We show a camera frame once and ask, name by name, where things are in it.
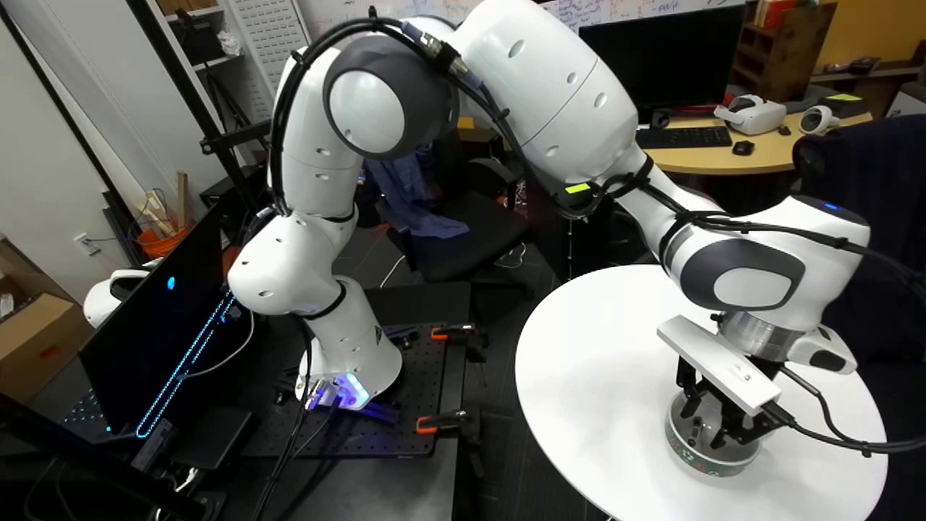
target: wooden desk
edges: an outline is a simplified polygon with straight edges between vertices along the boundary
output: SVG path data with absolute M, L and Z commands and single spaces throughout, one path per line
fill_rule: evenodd
M 845 120 L 845 124 L 865 124 L 871 117 Z M 793 170 L 791 152 L 806 136 L 803 114 L 791 114 L 786 120 L 791 136 L 764 134 L 764 136 L 742 136 L 731 134 L 733 143 L 754 143 L 757 152 L 749 156 L 735 156 L 731 147 L 654 147 L 650 156 L 667 170 L 677 176 L 767 176 Z M 670 127 L 720 127 L 718 120 L 683 120 Z

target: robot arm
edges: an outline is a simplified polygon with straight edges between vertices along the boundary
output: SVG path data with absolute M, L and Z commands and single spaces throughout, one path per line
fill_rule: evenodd
M 819 327 L 825 304 L 858 270 L 854 254 L 793 235 L 745 238 L 693 225 L 693 211 L 725 211 L 652 165 L 635 143 L 637 111 L 623 85 L 579 34 L 529 0 L 487 0 L 457 31 L 437 20 L 382 24 L 380 34 L 289 65 L 275 114 L 289 124 L 272 162 L 281 211 L 230 276 L 250 309 L 307 319 L 320 340 L 314 377 L 338 383 L 346 409 L 362 409 L 404 369 L 362 289 L 333 276 L 333 259 L 354 233 L 360 162 L 437 140 L 456 123 L 461 92 L 483 105 L 492 95 L 503 108 L 495 124 L 509 130 L 532 170 L 566 186 L 600 186 L 628 208 L 681 289 L 700 308 L 738 315 L 731 335 L 749 334 L 757 357 L 764 350 L 757 331 L 793 335 L 788 345 L 797 345 Z M 800 201 L 757 220 L 869 240 L 862 224 Z

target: floor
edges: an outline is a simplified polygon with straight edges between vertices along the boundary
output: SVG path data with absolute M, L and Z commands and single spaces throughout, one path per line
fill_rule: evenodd
M 362 286 L 424 285 L 380 228 L 360 228 L 336 272 Z M 605 521 L 535 445 L 515 395 L 515 345 L 529 309 L 555 286 L 547 260 L 515 250 L 492 266 L 514 289 L 476 289 L 476 319 L 487 334 L 487 361 L 467 369 L 467 409 L 482 411 L 483 441 L 461 460 L 457 521 Z

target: white round table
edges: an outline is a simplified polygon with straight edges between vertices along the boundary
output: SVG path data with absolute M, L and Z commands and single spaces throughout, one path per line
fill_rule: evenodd
M 667 442 L 677 357 L 658 340 L 671 315 L 710 324 L 658 266 L 592 272 L 547 296 L 518 343 L 518 398 L 553 467 L 619 521 L 852 521 L 869 518 L 888 460 L 780 428 L 738 477 L 706 477 Z M 825 392 L 836 425 L 885 441 L 859 377 L 797 369 Z M 783 406 L 825 431 L 819 406 L 788 377 Z

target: computer monitor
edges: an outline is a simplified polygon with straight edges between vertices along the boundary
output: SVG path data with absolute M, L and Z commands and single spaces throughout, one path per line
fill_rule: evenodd
M 654 111 L 725 101 L 746 7 L 579 30 L 650 123 Z
M 147 438 L 230 309 L 213 211 L 97 331 L 81 361 L 113 431 Z

